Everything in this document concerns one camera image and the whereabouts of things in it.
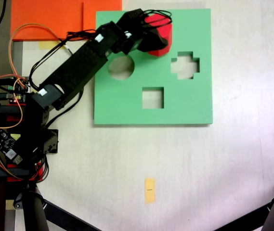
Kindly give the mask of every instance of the white table surface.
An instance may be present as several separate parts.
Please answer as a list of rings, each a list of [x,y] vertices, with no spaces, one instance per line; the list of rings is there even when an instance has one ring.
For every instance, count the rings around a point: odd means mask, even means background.
[[[96,127],[91,81],[80,103],[52,125],[59,153],[48,156],[43,196],[103,231],[211,231],[271,201],[274,1],[123,2],[124,10],[135,8],[212,9],[214,123]],[[23,75],[46,52],[37,47],[24,43]],[[35,81],[68,57],[60,50]],[[156,179],[153,204],[144,203],[145,178]],[[16,230],[24,230],[22,210]]]

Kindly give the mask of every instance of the orange sheet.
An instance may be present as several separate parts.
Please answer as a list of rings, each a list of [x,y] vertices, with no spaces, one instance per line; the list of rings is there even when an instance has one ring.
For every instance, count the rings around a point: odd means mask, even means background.
[[[25,23],[40,23],[65,38],[67,31],[96,29],[96,11],[120,11],[122,0],[12,0],[11,33]],[[46,30],[30,27],[14,41],[54,40]]]

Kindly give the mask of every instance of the square hole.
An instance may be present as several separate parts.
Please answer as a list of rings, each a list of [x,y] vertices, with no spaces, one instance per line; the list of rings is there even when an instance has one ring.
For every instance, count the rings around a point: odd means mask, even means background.
[[[142,88],[142,108],[164,108],[164,88]]]

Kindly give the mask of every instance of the circular hole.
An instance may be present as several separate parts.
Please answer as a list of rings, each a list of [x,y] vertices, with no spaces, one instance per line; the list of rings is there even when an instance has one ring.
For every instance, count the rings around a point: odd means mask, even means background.
[[[114,79],[126,80],[132,75],[134,69],[135,63],[129,56],[120,56],[110,63],[108,72]]]

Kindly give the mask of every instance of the green shape sorter board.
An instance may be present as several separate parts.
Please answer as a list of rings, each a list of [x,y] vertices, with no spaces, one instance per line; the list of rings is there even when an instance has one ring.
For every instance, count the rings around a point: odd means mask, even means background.
[[[211,124],[211,26],[210,9],[170,10],[172,46],[168,54],[155,57],[141,51],[129,53],[134,71],[126,80],[108,72],[110,63],[123,53],[111,54],[95,76],[94,123],[105,125]],[[124,12],[97,12],[96,23],[117,22]],[[178,79],[171,61],[180,53],[199,60],[193,79]],[[163,108],[143,109],[143,89],[163,88]]]

